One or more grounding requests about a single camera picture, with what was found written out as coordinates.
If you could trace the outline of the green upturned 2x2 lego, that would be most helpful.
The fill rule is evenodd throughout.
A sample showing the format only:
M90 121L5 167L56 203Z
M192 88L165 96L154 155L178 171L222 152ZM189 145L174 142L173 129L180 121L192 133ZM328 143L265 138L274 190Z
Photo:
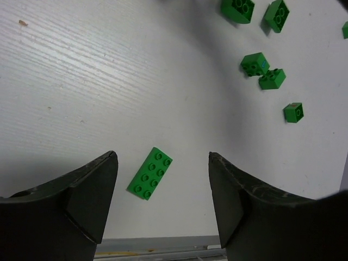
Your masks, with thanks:
M284 0L273 1L267 8L264 20L275 32L280 33L290 13Z

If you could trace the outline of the green 2x4 lego plate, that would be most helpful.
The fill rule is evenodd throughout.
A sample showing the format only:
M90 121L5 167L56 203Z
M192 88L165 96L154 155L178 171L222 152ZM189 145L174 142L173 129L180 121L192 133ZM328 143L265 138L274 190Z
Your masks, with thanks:
M172 163L172 158L153 147L127 187L127 191L143 200L149 200Z

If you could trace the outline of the green lego brick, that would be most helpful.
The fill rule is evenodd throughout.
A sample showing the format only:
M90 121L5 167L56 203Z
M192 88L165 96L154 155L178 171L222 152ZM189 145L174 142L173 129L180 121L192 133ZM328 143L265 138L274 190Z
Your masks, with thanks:
M258 79L259 86L262 90L279 89L286 75L283 69L268 70L268 72Z
M244 56L240 67L248 77L265 75L270 65L262 52Z

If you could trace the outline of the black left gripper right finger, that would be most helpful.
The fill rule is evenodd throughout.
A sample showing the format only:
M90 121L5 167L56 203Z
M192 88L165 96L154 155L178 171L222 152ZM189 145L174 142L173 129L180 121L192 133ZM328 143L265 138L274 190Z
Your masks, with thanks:
M208 172L228 260L347 260L347 191L318 200L294 195L216 152Z

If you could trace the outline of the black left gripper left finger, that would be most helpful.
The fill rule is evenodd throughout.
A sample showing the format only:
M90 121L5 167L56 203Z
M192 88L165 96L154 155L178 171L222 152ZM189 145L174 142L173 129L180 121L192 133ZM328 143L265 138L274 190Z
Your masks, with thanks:
M1 198L1 260L93 260L118 171L108 151L36 187Z

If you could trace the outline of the green upturned 2x3 lego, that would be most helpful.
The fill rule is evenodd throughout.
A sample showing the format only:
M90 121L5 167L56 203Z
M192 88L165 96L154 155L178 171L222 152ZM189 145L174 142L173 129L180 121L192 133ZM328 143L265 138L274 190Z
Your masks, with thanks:
M249 24L254 6L251 0L222 0L220 10L225 18L235 23Z

